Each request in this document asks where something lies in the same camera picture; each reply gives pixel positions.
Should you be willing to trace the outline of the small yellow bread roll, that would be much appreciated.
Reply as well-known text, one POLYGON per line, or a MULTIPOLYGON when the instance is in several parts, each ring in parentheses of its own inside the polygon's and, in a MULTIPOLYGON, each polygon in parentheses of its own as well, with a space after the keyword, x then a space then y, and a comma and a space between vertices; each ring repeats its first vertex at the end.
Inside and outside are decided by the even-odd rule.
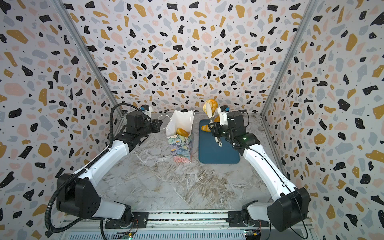
POLYGON ((185 137, 185 138, 187 138, 187 137, 190 135, 189 132, 185 131, 185 130, 182 129, 182 128, 177 128, 176 133, 177 133, 177 135, 179 135, 179 136, 183 136, 183 137, 185 137))

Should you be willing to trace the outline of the floral paper bag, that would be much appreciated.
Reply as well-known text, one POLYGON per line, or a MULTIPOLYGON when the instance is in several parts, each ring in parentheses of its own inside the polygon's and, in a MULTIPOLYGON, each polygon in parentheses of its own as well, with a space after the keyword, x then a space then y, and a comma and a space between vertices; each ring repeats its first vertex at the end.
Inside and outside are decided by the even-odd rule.
POLYGON ((160 115, 159 120, 169 119, 167 125, 163 128, 166 131, 168 144, 171 149, 171 155, 176 163, 190 163, 192 161, 193 150, 193 123, 195 111, 174 111, 172 116, 160 115), (177 128, 182 128, 189 132, 190 135, 185 138, 177 135, 177 128))

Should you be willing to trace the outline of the cream tongs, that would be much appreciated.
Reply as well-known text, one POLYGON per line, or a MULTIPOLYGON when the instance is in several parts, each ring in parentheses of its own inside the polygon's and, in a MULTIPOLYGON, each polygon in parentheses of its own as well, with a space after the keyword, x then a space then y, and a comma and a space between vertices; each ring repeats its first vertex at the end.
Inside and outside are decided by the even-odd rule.
POLYGON ((215 101, 212 101, 212 100, 208 100, 206 103, 205 103, 205 106, 206 106, 206 111, 205 113, 207 114, 207 116, 209 117, 210 119, 210 124, 212 124, 214 122, 214 116, 215 116, 215 111, 218 107, 218 104, 216 104, 215 101))

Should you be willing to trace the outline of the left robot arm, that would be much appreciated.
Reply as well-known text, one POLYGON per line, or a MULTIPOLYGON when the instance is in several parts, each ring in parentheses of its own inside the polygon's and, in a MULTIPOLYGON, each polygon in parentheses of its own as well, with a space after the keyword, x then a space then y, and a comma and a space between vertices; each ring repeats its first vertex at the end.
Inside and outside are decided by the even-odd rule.
POLYGON ((110 147, 80 170, 71 175, 64 174, 58 179, 60 192, 56 204, 59 211, 84 220, 111 219, 125 224, 132 221, 130 206, 104 200, 96 187, 106 173, 135 147, 140 146, 149 134, 159 133, 163 122, 152 119, 147 111, 130 112, 126 120, 110 147))

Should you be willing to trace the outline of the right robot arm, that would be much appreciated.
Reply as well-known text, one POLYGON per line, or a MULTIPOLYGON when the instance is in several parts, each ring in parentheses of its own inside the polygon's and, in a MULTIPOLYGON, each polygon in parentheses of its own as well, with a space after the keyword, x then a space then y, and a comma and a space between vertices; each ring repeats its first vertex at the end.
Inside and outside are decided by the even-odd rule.
POLYGON ((247 160, 266 184, 273 202, 254 201, 242 207, 243 223, 253 226, 257 221, 269 222, 277 231, 292 229, 308 216, 310 194, 305 188, 297 188, 273 163, 259 139, 248 133, 241 112, 231 112, 228 106, 217 110, 219 122, 208 127, 221 147, 225 139, 232 148, 247 160))

